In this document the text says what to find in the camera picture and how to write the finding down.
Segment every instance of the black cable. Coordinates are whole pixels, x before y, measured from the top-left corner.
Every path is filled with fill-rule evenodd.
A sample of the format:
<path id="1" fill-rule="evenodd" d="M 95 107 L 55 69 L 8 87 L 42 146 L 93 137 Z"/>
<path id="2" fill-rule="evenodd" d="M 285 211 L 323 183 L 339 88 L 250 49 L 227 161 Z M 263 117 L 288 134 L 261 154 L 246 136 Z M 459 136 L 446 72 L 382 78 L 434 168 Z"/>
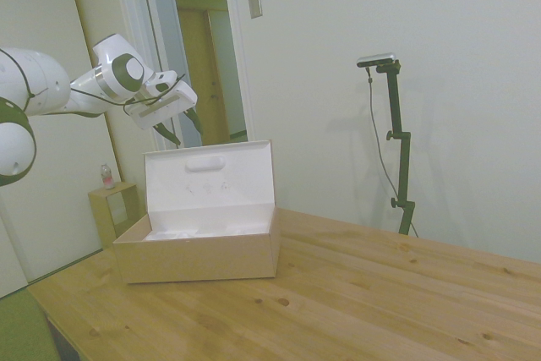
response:
<path id="1" fill-rule="evenodd" d="M 2 48 L 0 48 L 0 52 L 4 53 L 9 59 L 11 59 L 13 61 L 13 63 L 17 66 L 17 68 L 19 69 L 20 73 L 23 75 L 23 79 L 25 80 L 25 85 L 26 85 L 26 92 L 28 93 L 28 97 L 26 98 L 25 108 L 23 109 L 23 112 L 26 112 L 26 108 L 30 104 L 30 99 L 32 99 L 36 95 L 34 95 L 30 91 L 30 84 L 28 83 L 28 78 L 26 78 L 25 71 L 22 69 L 22 67 L 19 65 L 19 63 L 15 60 L 15 58 L 13 58 L 11 55 L 9 55 L 7 52 L 5 52 Z"/>
<path id="2" fill-rule="evenodd" d="M 175 86 L 177 86 L 178 82 L 180 82 L 180 80 L 184 77 L 184 75 L 182 75 L 180 78 L 177 78 L 177 81 L 172 84 L 172 86 L 165 90 L 163 93 L 161 93 L 160 95 L 158 96 L 153 96 L 153 97 L 150 97 L 148 99 L 140 99 L 138 101 L 134 100 L 133 98 L 132 99 L 129 99 L 128 101 L 124 102 L 124 103 L 116 103 L 114 101 L 109 101 L 108 99 L 105 99 L 103 97 L 100 97 L 98 95 L 92 95 L 91 93 L 88 93 L 88 92 L 85 92 L 83 90 L 79 90 L 79 89 L 75 89 L 75 88 L 71 88 L 72 91 L 74 92 L 77 92 L 77 93 L 80 93 L 82 95 L 86 95 L 86 96 L 90 96 L 90 97 L 94 97 L 96 99 L 99 99 L 100 101 L 105 101 L 111 105 L 114 105 L 114 106 L 122 106 L 122 107 L 126 107 L 126 106 L 130 106 L 130 105 L 136 105 L 138 103 L 144 103 L 146 101 L 152 101 L 151 103 L 148 104 L 148 106 L 150 105 L 153 105 L 154 103 L 156 103 L 157 101 L 159 101 L 163 96 L 165 96 L 167 93 L 169 93 L 171 90 L 174 89 Z"/>
<path id="3" fill-rule="evenodd" d="M 391 177 L 389 177 L 389 173 L 387 172 L 387 168 L 385 167 L 385 163 L 383 162 L 383 156 L 381 155 L 381 146 L 380 146 L 380 137 L 378 135 L 378 129 L 376 128 L 376 125 L 375 125 L 375 120 L 374 120 L 374 108 L 372 106 L 372 76 L 370 75 L 370 68 L 369 67 L 366 67 L 366 72 L 368 73 L 369 75 L 369 87 L 370 87 L 370 117 L 372 118 L 372 124 L 374 125 L 374 133 L 375 133 L 375 140 L 376 140 L 376 143 L 378 145 L 378 155 L 380 156 L 380 162 L 381 162 L 381 166 L 383 167 L 383 172 L 385 172 L 385 176 L 387 177 L 387 180 L 389 181 L 389 183 L 391 184 L 391 187 L 392 187 L 392 190 L 395 192 L 395 196 L 396 198 L 398 199 L 398 192 L 396 192 L 396 188 L 395 188 L 395 185 L 394 183 L 391 181 Z M 415 230 L 415 226 L 413 225 L 413 222 L 410 222 L 410 224 L 412 225 L 412 229 L 413 229 L 413 232 L 415 233 L 415 236 L 416 237 L 419 237 L 419 235 L 417 234 L 417 230 Z"/>

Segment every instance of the open cardboard box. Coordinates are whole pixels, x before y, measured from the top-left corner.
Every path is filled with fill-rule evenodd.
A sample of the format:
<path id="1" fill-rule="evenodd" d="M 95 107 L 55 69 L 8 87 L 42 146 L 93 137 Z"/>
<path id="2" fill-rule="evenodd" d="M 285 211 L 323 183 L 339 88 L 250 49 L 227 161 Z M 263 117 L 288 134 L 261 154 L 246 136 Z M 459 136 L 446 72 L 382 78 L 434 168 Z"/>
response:
<path id="1" fill-rule="evenodd" d="M 145 170 L 148 215 L 113 242 L 124 282 L 276 274 L 270 141 L 149 153 Z"/>

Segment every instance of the plastic bottle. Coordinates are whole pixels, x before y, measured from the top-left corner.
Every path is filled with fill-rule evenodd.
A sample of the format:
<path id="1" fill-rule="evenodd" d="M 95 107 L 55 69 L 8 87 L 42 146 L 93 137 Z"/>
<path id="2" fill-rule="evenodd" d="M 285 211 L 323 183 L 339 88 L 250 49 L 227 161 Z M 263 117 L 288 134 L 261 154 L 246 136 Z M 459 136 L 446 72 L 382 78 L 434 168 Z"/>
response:
<path id="1" fill-rule="evenodd" d="M 101 166 L 101 179 L 103 180 L 105 189 L 113 189 L 115 187 L 115 181 L 112 180 L 111 168 L 107 164 Z"/>

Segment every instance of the light switch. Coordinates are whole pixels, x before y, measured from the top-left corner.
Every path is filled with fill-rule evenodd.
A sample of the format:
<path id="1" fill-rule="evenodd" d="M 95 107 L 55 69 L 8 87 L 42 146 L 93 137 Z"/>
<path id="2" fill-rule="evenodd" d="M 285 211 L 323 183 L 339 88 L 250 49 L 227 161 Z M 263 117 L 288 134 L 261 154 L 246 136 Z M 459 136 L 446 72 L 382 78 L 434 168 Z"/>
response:
<path id="1" fill-rule="evenodd" d="M 261 0 L 248 0 L 248 5 L 250 6 L 250 16 L 252 16 L 252 19 L 263 15 L 261 11 Z"/>

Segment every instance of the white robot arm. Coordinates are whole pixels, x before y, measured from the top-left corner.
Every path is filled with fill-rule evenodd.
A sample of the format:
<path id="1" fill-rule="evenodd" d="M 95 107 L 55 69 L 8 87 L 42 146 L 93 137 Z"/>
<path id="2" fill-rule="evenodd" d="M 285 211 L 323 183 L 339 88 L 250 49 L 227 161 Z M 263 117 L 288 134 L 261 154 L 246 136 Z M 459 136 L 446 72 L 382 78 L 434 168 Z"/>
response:
<path id="1" fill-rule="evenodd" d="M 174 71 L 155 72 L 120 35 L 94 46 L 98 66 L 69 82 L 52 57 L 0 48 L 0 186 L 21 179 L 36 158 L 28 116 L 97 117 L 122 106 L 141 129 L 195 106 L 197 95 Z"/>

